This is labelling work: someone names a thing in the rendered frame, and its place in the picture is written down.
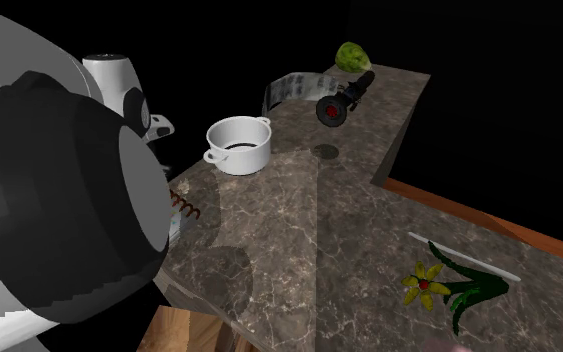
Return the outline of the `green lettuce head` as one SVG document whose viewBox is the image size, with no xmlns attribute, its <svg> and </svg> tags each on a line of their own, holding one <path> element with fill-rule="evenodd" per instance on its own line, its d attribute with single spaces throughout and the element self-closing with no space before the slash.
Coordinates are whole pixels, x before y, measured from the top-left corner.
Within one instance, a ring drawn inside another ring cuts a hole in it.
<svg viewBox="0 0 563 352">
<path fill-rule="evenodd" d="M 372 67 L 367 53 L 353 42 L 345 42 L 339 47 L 335 64 L 340 70 L 348 73 L 365 72 Z"/>
</svg>

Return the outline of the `yellow flower with green stem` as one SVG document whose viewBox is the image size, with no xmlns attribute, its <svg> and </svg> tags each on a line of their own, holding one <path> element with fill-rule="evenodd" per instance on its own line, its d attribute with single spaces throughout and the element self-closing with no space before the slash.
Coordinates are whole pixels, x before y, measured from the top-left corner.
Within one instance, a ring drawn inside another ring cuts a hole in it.
<svg viewBox="0 0 563 352">
<path fill-rule="evenodd" d="M 431 312 L 434 308 L 433 295 L 441 296 L 445 305 L 455 297 L 450 311 L 453 313 L 452 330 L 458 336 L 462 314 L 471 306 L 506 294 L 509 284 L 500 276 L 459 265 L 445 256 L 441 248 L 432 241 L 428 241 L 428 246 L 440 264 L 426 269 L 421 261 L 416 262 L 414 273 L 401 280 L 402 285 L 409 287 L 403 304 L 409 305 L 419 298 L 425 309 Z M 468 278 L 468 281 L 437 281 L 436 277 L 443 267 Z"/>
</svg>

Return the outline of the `grey printed curved sheet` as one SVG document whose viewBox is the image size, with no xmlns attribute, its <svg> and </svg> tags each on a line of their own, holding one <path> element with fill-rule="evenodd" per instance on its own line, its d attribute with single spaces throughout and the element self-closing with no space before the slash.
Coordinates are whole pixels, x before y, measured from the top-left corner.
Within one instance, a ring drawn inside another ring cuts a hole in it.
<svg viewBox="0 0 563 352">
<path fill-rule="evenodd" d="M 340 82 L 333 76 L 312 72 L 289 73 L 267 85 L 262 103 L 262 117 L 285 100 L 318 101 L 335 95 Z"/>
</svg>

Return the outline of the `black power tool red disc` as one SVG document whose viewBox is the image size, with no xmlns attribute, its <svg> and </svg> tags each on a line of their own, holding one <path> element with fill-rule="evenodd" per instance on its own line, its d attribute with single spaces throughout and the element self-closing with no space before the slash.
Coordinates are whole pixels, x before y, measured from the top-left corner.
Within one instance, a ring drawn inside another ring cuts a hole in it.
<svg viewBox="0 0 563 352">
<path fill-rule="evenodd" d="M 362 96 L 375 79 L 371 70 L 363 73 L 356 81 L 349 82 L 346 86 L 340 85 L 334 95 L 321 98 L 316 105 L 316 114 L 319 121 L 327 127 L 339 127 L 349 111 L 354 111 L 361 102 Z"/>
</svg>

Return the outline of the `notebook with brown spiral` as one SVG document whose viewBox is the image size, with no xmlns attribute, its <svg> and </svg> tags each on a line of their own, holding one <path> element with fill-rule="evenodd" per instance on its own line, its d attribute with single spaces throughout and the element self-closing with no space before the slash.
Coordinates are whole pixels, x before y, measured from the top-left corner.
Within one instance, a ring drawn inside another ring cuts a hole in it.
<svg viewBox="0 0 563 352">
<path fill-rule="evenodd" d="M 173 190 L 170 190 L 170 198 L 172 202 L 172 217 L 169 229 L 169 243 L 173 243 L 185 231 L 190 222 L 200 218 L 201 212 Z"/>
</svg>

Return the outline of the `thin white stick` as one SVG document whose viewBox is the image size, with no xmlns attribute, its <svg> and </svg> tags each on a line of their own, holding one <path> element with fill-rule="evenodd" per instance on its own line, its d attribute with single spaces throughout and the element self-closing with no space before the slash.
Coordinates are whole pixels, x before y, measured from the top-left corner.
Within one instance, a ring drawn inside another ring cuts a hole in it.
<svg viewBox="0 0 563 352">
<path fill-rule="evenodd" d="M 508 271 L 506 271 L 506 270 L 504 270 L 504 269 L 501 269 L 501 268 L 495 267 L 495 266 L 493 266 L 493 265 L 491 265 L 491 264 L 482 262 L 482 261 L 480 261 L 480 260 L 478 260 L 478 259 L 476 259 L 476 258 L 473 258 L 473 257 L 470 257 L 470 256 L 468 256 L 468 255 L 466 255 L 466 254 L 457 252 L 457 251 L 455 251 L 455 250 L 453 250 L 453 249 L 451 249 L 451 248 L 449 248 L 449 247 L 446 247 L 446 246 L 441 245 L 441 244 L 439 244 L 439 243 L 436 243 L 436 242 L 434 242 L 434 241 L 432 241 L 432 244 L 433 244 L 437 249 L 439 249 L 439 250 L 442 251 L 442 252 L 445 252 L 445 253 L 448 253 L 448 254 L 451 254 L 451 255 L 460 257 L 460 258 L 462 258 L 462 259 L 468 260 L 468 261 L 470 261 L 470 262 L 472 262 L 472 263 L 474 263 L 474 264 L 476 264 L 476 265 L 479 265 L 479 266 L 483 267 L 484 269 L 489 270 L 489 271 L 492 272 L 493 274 L 496 274 L 496 275 L 498 275 L 498 276 L 501 276 L 502 278 L 505 278 L 505 279 L 508 279 L 508 280 L 512 280 L 512 281 L 514 281 L 514 282 L 520 282 L 520 281 L 521 281 L 521 278 L 520 278 L 520 277 L 518 277 L 517 275 L 515 275 L 515 274 L 513 274 L 513 273 L 511 273 L 511 272 L 508 272 Z"/>
</svg>

